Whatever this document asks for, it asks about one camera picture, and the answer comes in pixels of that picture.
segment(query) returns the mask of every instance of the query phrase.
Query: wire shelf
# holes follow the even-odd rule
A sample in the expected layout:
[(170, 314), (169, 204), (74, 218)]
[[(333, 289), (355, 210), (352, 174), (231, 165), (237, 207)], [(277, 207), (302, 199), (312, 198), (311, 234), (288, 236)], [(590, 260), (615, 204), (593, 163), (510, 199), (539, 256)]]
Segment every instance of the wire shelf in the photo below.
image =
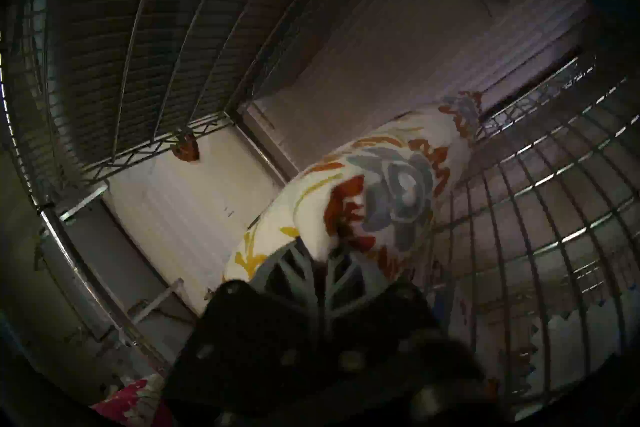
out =
[(547, 404), (640, 328), (637, 68), (585, 54), (484, 118), (434, 227), (426, 291), (470, 300), (458, 337), (493, 355), (515, 409)]
[(86, 183), (96, 164), (95, 180), (132, 166), (135, 150), (162, 152), (204, 118), (220, 128), (297, 19), (326, 1), (8, 0), (5, 113), (39, 195)]

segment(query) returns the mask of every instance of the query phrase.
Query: cloth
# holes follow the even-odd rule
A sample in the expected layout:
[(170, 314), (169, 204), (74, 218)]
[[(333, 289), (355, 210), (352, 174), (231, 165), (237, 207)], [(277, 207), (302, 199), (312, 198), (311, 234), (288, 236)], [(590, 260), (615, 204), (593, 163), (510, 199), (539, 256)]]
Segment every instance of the cloth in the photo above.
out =
[(396, 279), (424, 245), (435, 202), (469, 161), (480, 100), (473, 92), (447, 96), (308, 167), (247, 230), (224, 280), (251, 280), (269, 255), (298, 236), (315, 260), (348, 243)]
[(92, 408), (126, 427), (172, 427), (169, 408), (160, 400), (165, 381), (153, 374), (132, 382)]

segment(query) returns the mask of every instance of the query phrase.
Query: pink fabric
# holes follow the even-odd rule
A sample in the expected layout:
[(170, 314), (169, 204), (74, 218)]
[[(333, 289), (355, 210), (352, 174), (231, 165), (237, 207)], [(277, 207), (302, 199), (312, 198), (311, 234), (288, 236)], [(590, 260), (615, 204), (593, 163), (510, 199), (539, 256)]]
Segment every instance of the pink fabric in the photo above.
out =
[(129, 384), (92, 408), (126, 427), (173, 427), (169, 408), (160, 401), (163, 381), (150, 376)]

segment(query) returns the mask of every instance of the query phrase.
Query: orange hanging object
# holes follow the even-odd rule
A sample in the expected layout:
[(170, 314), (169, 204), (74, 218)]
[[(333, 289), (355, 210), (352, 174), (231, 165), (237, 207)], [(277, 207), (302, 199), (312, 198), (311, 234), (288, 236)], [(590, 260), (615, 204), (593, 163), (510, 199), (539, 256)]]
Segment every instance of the orange hanging object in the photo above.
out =
[(191, 132), (180, 136), (178, 143), (171, 146), (171, 151), (176, 157), (185, 162), (197, 162), (200, 160), (198, 142)]

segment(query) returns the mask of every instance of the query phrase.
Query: floral pillow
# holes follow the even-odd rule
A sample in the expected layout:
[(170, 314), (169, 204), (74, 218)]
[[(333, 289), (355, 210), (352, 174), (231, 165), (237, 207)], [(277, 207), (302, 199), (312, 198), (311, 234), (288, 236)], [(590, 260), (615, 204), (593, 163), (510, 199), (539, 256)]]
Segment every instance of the floral pillow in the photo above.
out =
[(395, 279), (423, 246), (434, 202), (457, 182), (478, 129), (480, 93), (406, 113), (299, 174), (248, 229), (224, 279), (250, 280), (301, 237), (315, 260), (348, 243)]

